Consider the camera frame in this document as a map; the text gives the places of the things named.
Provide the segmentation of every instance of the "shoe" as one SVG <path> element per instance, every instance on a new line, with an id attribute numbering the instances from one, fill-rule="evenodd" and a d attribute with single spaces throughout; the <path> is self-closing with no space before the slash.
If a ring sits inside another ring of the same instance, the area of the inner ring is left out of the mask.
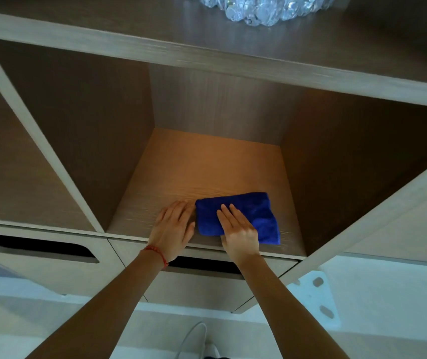
<path id="1" fill-rule="evenodd" d="M 219 354 L 215 344 L 205 343 L 204 357 L 205 358 L 220 358 L 220 354 Z"/>

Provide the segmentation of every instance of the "blue microfiber cloth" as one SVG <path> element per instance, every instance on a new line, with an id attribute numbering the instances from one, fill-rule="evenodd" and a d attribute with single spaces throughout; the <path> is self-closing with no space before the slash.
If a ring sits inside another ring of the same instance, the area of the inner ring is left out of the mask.
<path id="1" fill-rule="evenodd" d="M 222 196 L 218 198 L 199 199 L 195 202 L 197 224 L 201 235 L 222 235 L 223 229 L 217 218 L 217 210 L 230 204 L 240 210 L 258 231 L 258 242 L 263 244 L 280 244 L 280 231 L 277 220 L 270 210 L 267 193 L 247 193 Z"/>

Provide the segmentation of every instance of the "hand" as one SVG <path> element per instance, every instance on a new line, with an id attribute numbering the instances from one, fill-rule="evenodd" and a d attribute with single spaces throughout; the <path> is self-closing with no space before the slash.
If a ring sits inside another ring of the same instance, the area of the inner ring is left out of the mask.
<path id="1" fill-rule="evenodd" d="M 258 233 L 248 219 L 233 204 L 230 212 L 225 204 L 217 210 L 217 217 L 225 235 L 222 245 L 228 256 L 240 268 L 251 257 L 259 257 Z"/>
<path id="2" fill-rule="evenodd" d="M 186 201 L 175 201 L 162 208 L 150 233 L 148 245 L 157 247 L 167 262 L 173 261 L 193 236 L 195 222 L 187 223 L 195 205 Z"/>

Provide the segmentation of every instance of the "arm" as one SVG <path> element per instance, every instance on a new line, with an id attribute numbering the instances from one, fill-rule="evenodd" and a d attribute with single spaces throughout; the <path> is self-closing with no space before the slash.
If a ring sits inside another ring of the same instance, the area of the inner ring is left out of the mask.
<path id="1" fill-rule="evenodd" d="M 259 253 L 258 234 L 234 205 L 217 211 L 222 245 L 262 308 L 284 358 L 348 359 L 345 352 L 288 291 Z"/>
<path id="2" fill-rule="evenodd" d="M 176 201 L 157 217 L 148 244 L 157 247 L 169 262 L 193 236 L 195 223 L 187 228 L 193 209 L 194 205 Z M 27 358 L 108 359 L 137 303 L 163 266 L 158 253 L 141 251 L 119 276 Z"/>

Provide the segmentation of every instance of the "cabinet door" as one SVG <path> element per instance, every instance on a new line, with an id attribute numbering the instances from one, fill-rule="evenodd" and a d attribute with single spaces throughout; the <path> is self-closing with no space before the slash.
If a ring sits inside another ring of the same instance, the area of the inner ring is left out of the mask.
<path id="1" fill-rule="evenodd" d="M 85 296 L 124 268 L 106 238 L 3 226 L 0 265 L 54 292 Z"/>
<path id="2" fill-rule="evenodd" d="M 128 240 L 109 241 L 125 265 L 145 247 L 145 243 Z M 277 276 L 297 263 L 275 258 L 266 261 Z M 225 252 L 189 247 L 158 274 L 145 292 L 149 302 L 225 311 L 234 311 L 252 296 L 242 274 Z"/>

